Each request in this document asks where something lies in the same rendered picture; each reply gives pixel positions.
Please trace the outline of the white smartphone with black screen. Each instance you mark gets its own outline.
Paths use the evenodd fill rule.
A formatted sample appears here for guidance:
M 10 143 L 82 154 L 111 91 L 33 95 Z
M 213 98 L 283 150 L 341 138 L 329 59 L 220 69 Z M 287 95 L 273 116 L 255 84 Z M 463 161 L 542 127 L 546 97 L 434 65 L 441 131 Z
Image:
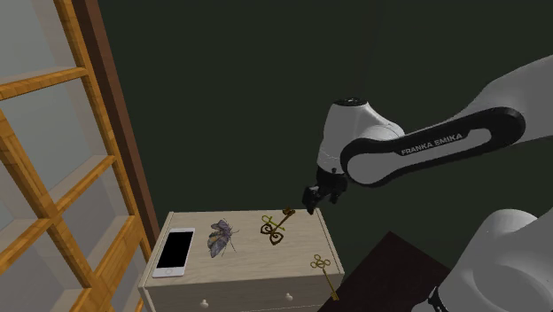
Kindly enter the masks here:
M 182 277 L 194 238 L 194 228 L 172 228 L 166 236 L 153 278 Z

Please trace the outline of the dark bronze ornate key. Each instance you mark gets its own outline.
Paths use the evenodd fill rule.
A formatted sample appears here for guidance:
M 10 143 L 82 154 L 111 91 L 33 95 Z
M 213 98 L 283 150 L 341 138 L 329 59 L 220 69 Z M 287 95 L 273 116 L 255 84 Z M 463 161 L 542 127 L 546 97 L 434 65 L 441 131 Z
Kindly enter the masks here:
M 284 215 L 284 218 L 279 221 L 279 222 L 276 222 L 279 226 L 281 227 L 284 227 L 284 223 L 292 216 L 296 213 L 296 211 L 290 207 L 287 207 L 285 209 L 282 210 L 282 213 Z M 260 228 L 260 233 L 263 234 L 263 235 L 267 235 L 269 237 L 269 241 L 270 243 L 273 245 L 273 246 L 276 246 L 278 245 L 284 238 L 284 230 L 281 230 L 281 229 L 278 229 L 276 226 L 272 225 L 272 224 L 269 224 L 269 223 L 265 223 L 263 222 L 261 228 Z

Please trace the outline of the grey moth figure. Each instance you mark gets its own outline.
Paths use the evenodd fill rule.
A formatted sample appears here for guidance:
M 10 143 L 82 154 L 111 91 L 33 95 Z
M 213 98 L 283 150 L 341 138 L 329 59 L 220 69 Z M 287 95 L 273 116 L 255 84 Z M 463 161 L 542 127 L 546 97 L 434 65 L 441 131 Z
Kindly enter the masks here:
M 226 219 L 221 219 L 219 222 L 213 223 L 211 229 L 213 231 L 209 234 L 206 245 L 212 258 L 219 254 L 224 255 L 227 245 L 231 245 L 231 248 L 236 250 L 231 238 L 234 234 L 238 233 L 238 231 L 233 230 Z

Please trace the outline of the pale wooden chest of drawers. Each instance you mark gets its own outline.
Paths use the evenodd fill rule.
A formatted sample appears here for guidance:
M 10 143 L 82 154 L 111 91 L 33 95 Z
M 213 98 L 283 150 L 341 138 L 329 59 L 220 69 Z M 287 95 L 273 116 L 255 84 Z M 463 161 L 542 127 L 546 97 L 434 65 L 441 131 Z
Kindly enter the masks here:
M 345 275 L 321 211 L 297 210 L 276 246 L 260 233 L 263 215 L 284 218 L 281 210 L 169 213 L 138 284 L 147 312 L 317 312 L 331 289 L 310 267 L 314 255 L 331 261 L 326 271 L 335 289 Z M 236 250 L 227 245 L 212 258 L 206 243 L 221 219 L 238 231 L 231 238 Z M 153 278 L 172 228 L 195 229 L 184 275 Z

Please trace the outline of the wooden lattice shelf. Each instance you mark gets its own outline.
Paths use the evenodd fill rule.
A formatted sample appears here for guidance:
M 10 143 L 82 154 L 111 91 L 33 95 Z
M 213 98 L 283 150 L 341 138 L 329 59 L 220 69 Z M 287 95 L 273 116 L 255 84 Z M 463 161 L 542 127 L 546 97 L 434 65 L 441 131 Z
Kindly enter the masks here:
M 0 312 L 149 312 L 93 0 L 0 0 Z

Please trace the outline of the gold key with clover bow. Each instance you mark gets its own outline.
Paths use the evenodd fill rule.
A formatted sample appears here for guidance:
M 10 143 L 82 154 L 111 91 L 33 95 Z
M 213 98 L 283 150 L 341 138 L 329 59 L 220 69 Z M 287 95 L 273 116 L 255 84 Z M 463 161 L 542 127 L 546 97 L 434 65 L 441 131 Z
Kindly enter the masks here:
M 327 283 L 328 283 L 328 285 L 331 289 L 331 298 L 334 301 L 338 301 L 339 296 L 336 293 L 336 290 L 335 290 L 334 286 L 332 285 L 332 282 L 330 280 L 328 272 L 326 271 L 326 268 L 329 267 L 330 265 L 331 265 L 331 261 L 323 259 L 320 254 L 315 254 L 314 255 L 314 260 L 312 262 L 310 262 L 310 267 L 312 269 L 320 269 L 323 272 L 324 277 L 325 277 L 325 279 L 326 279 L 326 281 L 327 281 Z

